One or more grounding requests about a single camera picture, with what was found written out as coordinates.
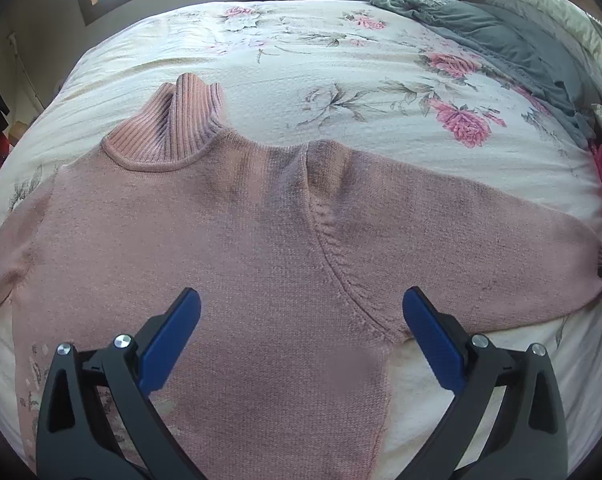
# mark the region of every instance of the pink sweater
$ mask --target pink sweater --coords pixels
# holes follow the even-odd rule
[[[183,75],[0,229],[25,450],[58,343],[105,346],[192,286],[201,322],[153,403],[203,473],[363,480],[406,288],[488,331],[584,306],[598,262],[575,218],[482,184],[332,141],[258,145]]]

